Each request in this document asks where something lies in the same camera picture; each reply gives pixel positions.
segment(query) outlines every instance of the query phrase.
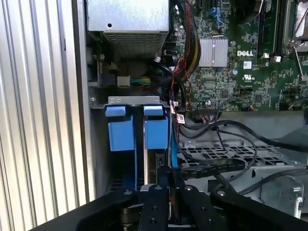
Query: sticker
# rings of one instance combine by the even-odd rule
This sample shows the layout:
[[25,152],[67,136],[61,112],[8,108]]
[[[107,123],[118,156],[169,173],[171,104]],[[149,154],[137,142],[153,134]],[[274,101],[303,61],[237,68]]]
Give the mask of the sticker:
[[179,102],[177,101],[169,101],[170,103],[170,110],[171,110],[171,113],[172,114],[175,114],[175,111],[174,111],[174,107],[177,107],[179,105]]
[[170,106],[170,109],[171,109],[171,113],[172,113],[172,114],[175,114],[175,111],[174,111],[174,108],[173,108],[172,105]]
[[271,10],[271,0],[266,0],[265,5],[265,12],[267,13]]
[[252,68],[252,61],[245,61],[244,69],[251,69],[251,68]]
[[181,114],[177,114],[177,121],[179,124],[185,124],[185,117]]

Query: wire bundle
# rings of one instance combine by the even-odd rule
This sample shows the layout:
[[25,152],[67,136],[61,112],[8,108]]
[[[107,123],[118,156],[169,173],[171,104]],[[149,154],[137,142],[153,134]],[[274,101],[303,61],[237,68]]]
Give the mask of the wire bundle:
[[140,77],[140,78],[136,78],[136,79],[131,79],[130,83],[131,84],[140,84],[140,85],[149,86],[149,85],[151,85],[151,80],[148,77]]
[[185,30],[185,50],[184,50],[184,60],[185,60],[185,71],[181,73],[181,79],[183,82],[188,82],[188,103],[187,109],[191,106],[191,93],[192,84],[190,80],[191,74],[197,68],[200,57],[201,57],[201,45],[198,36],[198,30],[196,23],[194,21],[193,8],[187,0],[180,1],[178,3],[180,10],[180,17]]

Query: blue plastic tab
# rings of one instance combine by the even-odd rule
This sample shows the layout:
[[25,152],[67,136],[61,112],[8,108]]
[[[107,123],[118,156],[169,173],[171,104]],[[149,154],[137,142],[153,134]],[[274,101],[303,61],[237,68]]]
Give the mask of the blue plastic tab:
[[166,149],[168,148],[168,117],[162,120],[146,120],[145,148],[146,149]]
[[134,130],[133,130],[133,116],[128,121],[110,122],[109,128],[109,141],[110,150],[127,151],[134,150]]
[[107,107],[105,115],[106,115],[106,117],[125,116],[126,115],[125,106],[121,106],[121,107]]
[[164,111],[162,106],[144,106],[144,116],[163,116]]
[[178,167],[178,144],[174,129],[172,129],[171,137],[171,163],[172,167]]

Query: integrated circuit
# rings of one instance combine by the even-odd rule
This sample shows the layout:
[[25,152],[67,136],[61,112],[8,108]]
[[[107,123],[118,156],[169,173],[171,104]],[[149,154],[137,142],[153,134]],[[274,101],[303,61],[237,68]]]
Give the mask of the integrated circuit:
[[221,90],[221,98],[226,99],[229,96],[228,90]]
[[262,102],[262,99],[263,99],[263,95],[255,95],[255,103],[260,103]]

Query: silver heatsink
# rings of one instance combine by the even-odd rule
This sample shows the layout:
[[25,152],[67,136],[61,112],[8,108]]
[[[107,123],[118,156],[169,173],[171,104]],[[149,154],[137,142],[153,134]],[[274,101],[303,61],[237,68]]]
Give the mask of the silver heatsink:
[[202,38],[200,67],[226,67],[228,65],[228,39]]
[[169,0],[88,0],[88,30],[101,31],[122,58],[150,58],[169,32]]

